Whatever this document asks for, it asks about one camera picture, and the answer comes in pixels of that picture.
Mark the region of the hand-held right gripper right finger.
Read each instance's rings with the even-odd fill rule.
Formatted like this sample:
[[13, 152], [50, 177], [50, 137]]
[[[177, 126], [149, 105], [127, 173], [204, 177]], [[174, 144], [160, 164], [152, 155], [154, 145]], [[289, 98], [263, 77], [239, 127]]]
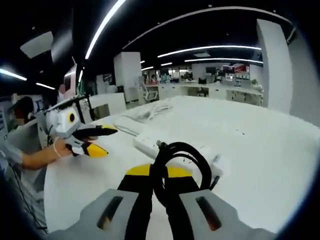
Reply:
[[237, 210], [211, 190], [201, 190], [192, 174], [178, 166], [167, 167], [165, 204], [175, 240], [273, 240], [275, 234], [252, 228]]

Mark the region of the person's left hand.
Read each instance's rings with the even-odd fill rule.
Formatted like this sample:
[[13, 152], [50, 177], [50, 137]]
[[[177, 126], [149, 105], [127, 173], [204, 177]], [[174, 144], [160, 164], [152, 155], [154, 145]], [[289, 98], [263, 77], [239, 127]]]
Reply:
[[58, 137], [54, 146], [56, 153], [60, 158], [72, 155], [72, 151], [67, 148], [67, 144], [64, 139]]

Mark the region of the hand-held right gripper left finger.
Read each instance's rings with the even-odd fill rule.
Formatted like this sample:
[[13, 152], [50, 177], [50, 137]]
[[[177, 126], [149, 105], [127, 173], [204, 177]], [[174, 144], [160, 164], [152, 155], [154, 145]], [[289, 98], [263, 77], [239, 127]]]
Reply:
[[65, 230], [49, 240], [144, 240], [152, 212], [151, 164], [128, 170], [117, 189], [108, 189]]

